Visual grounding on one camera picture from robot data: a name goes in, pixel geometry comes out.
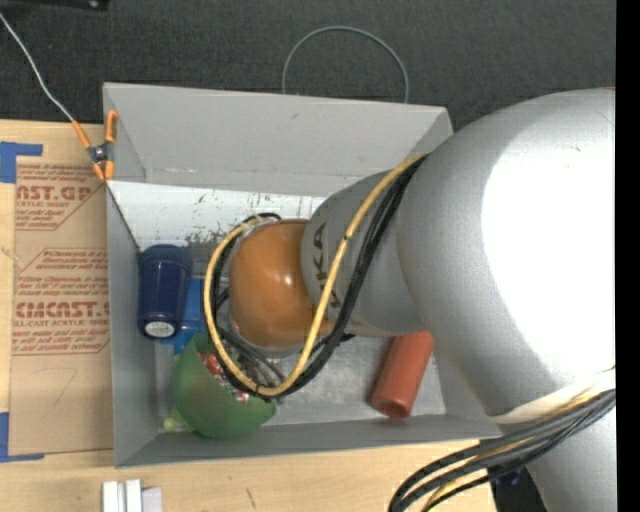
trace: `green object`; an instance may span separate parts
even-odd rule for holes
[[[175,407],[196,432],[227,439],[258,428],[276,413],[276,404],[249,396],[238,400],[207,369],[199,353],[211,353],[209,338],[196,334],[175,366],[172,392]]]

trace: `white wire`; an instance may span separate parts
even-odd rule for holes
[[[284,69],[282,70],[282,94],[287,94],[287,87],[286,87],[287,74],[289,73],[289,64],[291,64],[291,59],[293,58],[293,54],[296,53],[296,51],[298,51],[298,49],[304,43],[306,43],[309,39],[311,39],[314,36],[317,36],[318,34],[322,34],[324,32],[351,32],[354,34],[359,34],[368,39],[371,39],[373,42],[379,44],[380,46],[382,46],[382,48],[387,50],[387,52],[389,52],[389,54],[393,57],[393,60],[396,61],[396,64],[398,65],[398,67],[400,68],[400,71],[402,72],[402,78],[404,79],[404,102],[409,103],[409,74],[407,73],[407,70],[404,67],[404,64],[402,63],[402,60],[400,60],[400,57],[398,57],[396,52],[394,52],[393,49],[379,37],[376,37],[373,34],[370,34],[369,32],[365,32],[364,30],[361,30],[359,28],[346,27],[342,25],[333,25],[330,27],[319,28],[317,30],[314,30],[313,32],[310,32],[309,34],[304,36],[302,39],[300,39],[300,41],[296,43],[296,45],[293,47],[291,52],[289,52],[289,56],[287,57],[287,60],[285,61],[285,64],[284,64]]]
[[[20,49],[26,55],[27,60],[29,61],[29,64],[31,64],[31,68],[33,69],[33,72],[36,74],[36,78],[38,79],[38,82],[40,82],[40,87],[42,87],[42,90],[44,91],[44,93],[53,102],[53,104],[60,109],[60,111],[67,117],[67,119],[69,119],[69,121],[73,123],[75,119],[73,118],[71,113],[64,107],[64,105],[60,103],[60,101],[58,101],[53,94],[51,94],[51,91],[49,91],[49,88],[47,87],[47,85],[44,83],[44,80],[42,79],[42,75],[40,75],[40,71],[38,71],[38,67],[36,66],[36,63],[33,61],[33,58],[31,57],[29,50],[27,50],[27,47],[22,42],[22,39],[20,39],[20,36],[16,33],[15,30],[13,30],[13,27],[9,24],[9,22],[7,21],[7,18],[4,17],[2,12],[0,12],[0,21],[2,21],[4,26],[9,31],[9,34],[11,34],[11,36],[15,39],[16,43],[18,43],[18,46],[20,47]]]

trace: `wooden table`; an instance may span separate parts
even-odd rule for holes
[[[0,121],[0,140],[39,141],[51,123]],[[15,186],[0,184],[0,412],[8,405]],[[140,478],[160,486],[166,512],[383,512],[413,471],[471,441],[315,455],[194,462],[127,469],[113,467],[110,450],[48,455],[0,464],[0,511],[99,511],[100,485]],[[438,511],[495,512],[483,485],[443,503]]]

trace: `gray robot arm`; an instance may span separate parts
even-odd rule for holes
[[[552,94],[465,127],[413,177],[349,331],[429,329],[490,416],[612,367],[614,157],[612,90]],[[311,219],[302,261],[312,297],[375,181]],[[336,306],[357,250],[355,239]],[[529,470],[550,512],[617,510],[615,413]]]

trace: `blue can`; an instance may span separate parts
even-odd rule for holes
[[[183,247],[160,244],[138,256],[138,329],[149,338],[170,338],[184,314],[193,259]]]

